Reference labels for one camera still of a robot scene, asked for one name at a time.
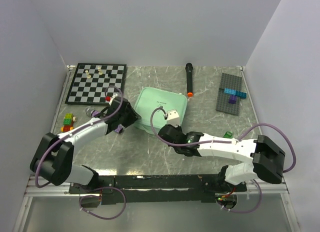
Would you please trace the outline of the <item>purple lego brick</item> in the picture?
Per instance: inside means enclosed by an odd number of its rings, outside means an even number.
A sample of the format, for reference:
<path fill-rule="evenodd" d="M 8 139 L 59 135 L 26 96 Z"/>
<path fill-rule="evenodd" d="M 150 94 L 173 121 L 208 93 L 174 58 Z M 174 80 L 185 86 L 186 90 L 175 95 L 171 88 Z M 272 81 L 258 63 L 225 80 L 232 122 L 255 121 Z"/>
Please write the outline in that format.
<path fill-rule="evenodd" d="M 228 103 L 229 104 L 232 104 L 232 105 L 235 105 L 237 103 L 237 96 L 236 95 L 230 95 L 229 96 L 229 99 L 228 99 Z"/>

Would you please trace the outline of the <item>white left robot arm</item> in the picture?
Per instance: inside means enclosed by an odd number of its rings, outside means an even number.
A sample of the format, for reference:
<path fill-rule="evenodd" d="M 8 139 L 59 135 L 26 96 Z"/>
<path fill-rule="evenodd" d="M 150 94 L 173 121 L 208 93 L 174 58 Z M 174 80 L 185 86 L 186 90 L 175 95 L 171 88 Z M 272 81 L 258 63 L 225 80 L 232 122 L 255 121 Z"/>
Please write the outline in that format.
<path fill-rule="evenodd" d="M 55 186 L 74 183 L 87 193 L 95 192 L 100 186 L 98 172 L 86 165 L 73 164 L 74 155 L 91 141 L 141 119 L 130 102 L 120 96 L 112 97 L 101 111 L 92 107 L 85 111 L 90 116 L 88 122 L 67 132 L 49 132 L 42 137 L 30 163 L 36 178 L 42 177 Z"/>

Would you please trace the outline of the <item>black flashlight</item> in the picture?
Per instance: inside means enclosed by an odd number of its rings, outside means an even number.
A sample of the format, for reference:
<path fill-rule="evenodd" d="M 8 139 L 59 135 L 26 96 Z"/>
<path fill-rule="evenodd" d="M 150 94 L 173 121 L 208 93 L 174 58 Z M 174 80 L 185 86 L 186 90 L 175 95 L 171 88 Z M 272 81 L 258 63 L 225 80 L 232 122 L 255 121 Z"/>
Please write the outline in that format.
<path fill-rule="evenodd" d="M 185 65 L 185 71 L 186 71 L 187 96 L 190 98 L 194 95 L 194 93 L 193 93 L 193 65 L 190 62 Z"/>

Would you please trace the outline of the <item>grey lego baseplate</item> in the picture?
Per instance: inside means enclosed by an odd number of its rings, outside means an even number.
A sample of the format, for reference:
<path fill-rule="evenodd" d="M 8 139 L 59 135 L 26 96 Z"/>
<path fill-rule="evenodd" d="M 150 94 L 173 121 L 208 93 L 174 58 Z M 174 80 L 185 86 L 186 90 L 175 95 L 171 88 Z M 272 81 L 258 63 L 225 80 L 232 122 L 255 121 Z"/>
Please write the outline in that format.
<path fill-rule="evenodd" d="M 215 110 L 226 114 L 238 116 L 240 101 L 247 94 L 242 92 L 242 78 L 227 73 L 221 74 Z"/>

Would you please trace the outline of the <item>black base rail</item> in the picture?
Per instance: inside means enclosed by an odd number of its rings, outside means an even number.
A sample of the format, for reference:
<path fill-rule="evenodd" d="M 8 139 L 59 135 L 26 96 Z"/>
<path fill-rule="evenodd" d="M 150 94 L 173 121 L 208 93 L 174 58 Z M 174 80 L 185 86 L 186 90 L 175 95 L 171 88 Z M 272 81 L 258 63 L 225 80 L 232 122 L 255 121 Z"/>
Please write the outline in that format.
<path fill-rule="evenodd" d="M 103 175 L 96 189 L 74 184 L 71 195 L 98 195 L 102 205 L 200 201 L 214 203 L 216 195 L 246 192 L 247 185 L 222 181 L 217 174 Z"/>

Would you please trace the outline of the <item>red yellow toy car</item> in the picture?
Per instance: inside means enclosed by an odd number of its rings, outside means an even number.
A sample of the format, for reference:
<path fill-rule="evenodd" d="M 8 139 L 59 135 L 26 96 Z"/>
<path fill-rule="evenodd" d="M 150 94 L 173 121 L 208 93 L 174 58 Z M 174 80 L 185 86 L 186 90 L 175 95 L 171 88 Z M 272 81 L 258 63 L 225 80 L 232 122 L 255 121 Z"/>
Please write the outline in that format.
<path fill-rule="evenodd" d="M 61 127 L 61 132 L 62 133 L 65 133 L 65 132 L 69 132 L 69 131 L 71 131 L 71 130 L 73 130 L 74 129 L 74 123 L 77 121 L 77 117 L 76 116 L 73 116 L 73 124 L 71 124 L 71 125 L 63 125 L 62 127 Z"/>

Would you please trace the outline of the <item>blue lego bricks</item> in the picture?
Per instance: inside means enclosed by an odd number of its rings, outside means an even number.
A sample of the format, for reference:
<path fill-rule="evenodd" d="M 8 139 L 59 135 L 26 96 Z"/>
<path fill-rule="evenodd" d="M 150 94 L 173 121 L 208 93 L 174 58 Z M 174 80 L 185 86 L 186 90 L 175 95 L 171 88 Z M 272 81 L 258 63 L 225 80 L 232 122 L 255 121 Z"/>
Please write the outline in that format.
<path fill-rule="evenodd" d="M 239 91 L 239 90 L 235 90 L 235 89 L 230 89 L 230 88 L 225 88 L 224 89 L 224 93 L 228 94 L 228 95 L 235 95 L 241 99 L 246 99 L 247 98 L 247 94 L 245 92 Z"/>

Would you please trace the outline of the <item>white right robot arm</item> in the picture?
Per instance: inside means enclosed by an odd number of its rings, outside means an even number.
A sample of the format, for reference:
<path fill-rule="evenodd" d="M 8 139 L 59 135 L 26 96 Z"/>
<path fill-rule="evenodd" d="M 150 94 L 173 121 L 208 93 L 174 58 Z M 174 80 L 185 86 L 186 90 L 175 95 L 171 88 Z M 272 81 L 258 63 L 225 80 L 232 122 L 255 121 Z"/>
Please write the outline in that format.
<path fill-rule="evenodd" d="M 269 184 L 282 182 L 285 152 L 269 137 L 223 138 L 195 131 L 184 134 L 180 116 L 175 109 L 164 112 L 163 118 L 165 125 L 157 136 L 177 154 L 187 157 L 219 157 L 239 162 L 221 169 L 218 174 L 221 190 L 227 192 L 234 186 L 256 179 Z"/>

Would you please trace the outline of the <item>small green lego piece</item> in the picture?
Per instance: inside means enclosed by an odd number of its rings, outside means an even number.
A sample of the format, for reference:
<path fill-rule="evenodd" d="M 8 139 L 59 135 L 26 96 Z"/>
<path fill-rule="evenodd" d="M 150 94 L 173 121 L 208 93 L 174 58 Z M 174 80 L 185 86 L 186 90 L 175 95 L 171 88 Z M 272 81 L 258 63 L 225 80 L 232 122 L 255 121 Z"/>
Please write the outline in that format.
<path fill-rule="evenodd" d="M 232 139 L 233 138 L 233 133 L 230 131 L 226 131 L 224 136 L 224 138 L 228 138 L 228 139 Z"/>

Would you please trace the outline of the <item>green lego block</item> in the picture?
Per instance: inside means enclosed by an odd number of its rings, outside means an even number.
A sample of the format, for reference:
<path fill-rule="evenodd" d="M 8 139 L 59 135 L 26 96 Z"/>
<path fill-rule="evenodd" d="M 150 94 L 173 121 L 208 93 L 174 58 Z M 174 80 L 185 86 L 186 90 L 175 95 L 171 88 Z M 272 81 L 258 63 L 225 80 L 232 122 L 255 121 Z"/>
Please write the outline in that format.
<path fill-rule="evenodd" d="M 63 125 L 64 126 L 70 126 L 73 124 L 73 114 L 72 113 L 66 113 L 64 118 L 63 118 Z"/>

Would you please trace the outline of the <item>purple glitter microphone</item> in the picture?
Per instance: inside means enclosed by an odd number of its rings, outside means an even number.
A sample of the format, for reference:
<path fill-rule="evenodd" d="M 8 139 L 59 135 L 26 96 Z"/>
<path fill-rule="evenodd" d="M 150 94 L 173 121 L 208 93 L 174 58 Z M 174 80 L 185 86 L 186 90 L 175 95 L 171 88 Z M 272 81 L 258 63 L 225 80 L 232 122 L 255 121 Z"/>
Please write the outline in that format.
<path fill-rule="evenodd" d="M 102 111 L 98 111 L 91 106 L 87 106 L 85 108 L 85 113 L 88 117 L 102 119 L 107 116 L 105 113 L 105 111 L 107 110 L 108 110 L 108 106 L 102 109 Z M 116 132 L 117 134 L 121 134 L 123 131 L 124 131 L 124 127 L 121 124 L 118 124 L 117 127 L 114 129 L 114 132 Z"/>

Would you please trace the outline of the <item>cream chess piece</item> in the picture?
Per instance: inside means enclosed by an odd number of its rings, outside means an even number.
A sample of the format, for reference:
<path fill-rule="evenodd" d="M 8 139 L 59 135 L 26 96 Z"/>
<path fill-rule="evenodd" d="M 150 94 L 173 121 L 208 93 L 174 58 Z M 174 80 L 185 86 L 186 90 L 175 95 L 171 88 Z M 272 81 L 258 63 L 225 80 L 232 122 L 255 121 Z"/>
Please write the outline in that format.
<path fill-rule="evenodd" d="M 103 74 L 102 68 L 100 66 L 97 67 L 97 71 L 100 76 Z"/>

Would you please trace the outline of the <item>black white chessboard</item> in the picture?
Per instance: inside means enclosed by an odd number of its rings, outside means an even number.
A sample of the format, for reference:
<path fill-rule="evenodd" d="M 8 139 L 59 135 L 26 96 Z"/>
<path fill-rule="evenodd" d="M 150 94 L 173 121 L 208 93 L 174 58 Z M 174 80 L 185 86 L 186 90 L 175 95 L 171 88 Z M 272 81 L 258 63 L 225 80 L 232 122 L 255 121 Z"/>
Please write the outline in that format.
<path fill-rule="evenodd" d="M 97 67 L 101 67 L 102 75 L 98 74 Z M 102 106 L 118 91 L 124 91 L 127 73 L 126 64 L 112 63 L 78 63 L 65 99 L 67 105 Z"/>

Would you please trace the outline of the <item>cream chess pawn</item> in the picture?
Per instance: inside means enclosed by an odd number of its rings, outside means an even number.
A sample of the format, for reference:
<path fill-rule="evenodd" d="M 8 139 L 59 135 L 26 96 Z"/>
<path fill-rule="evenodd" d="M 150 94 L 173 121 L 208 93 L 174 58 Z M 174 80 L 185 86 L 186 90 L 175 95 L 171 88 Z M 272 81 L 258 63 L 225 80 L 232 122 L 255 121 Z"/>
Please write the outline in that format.
<path fill-rule="evenodd" d="M 90 79 L 90 78 L 91 78 L 91 74 L 89 73 L 89 71 L 88 71 L 88 70 L 85 70 L 85 74 L 86 74 L 86 77 L 87 77 L 88 79 Z"/>

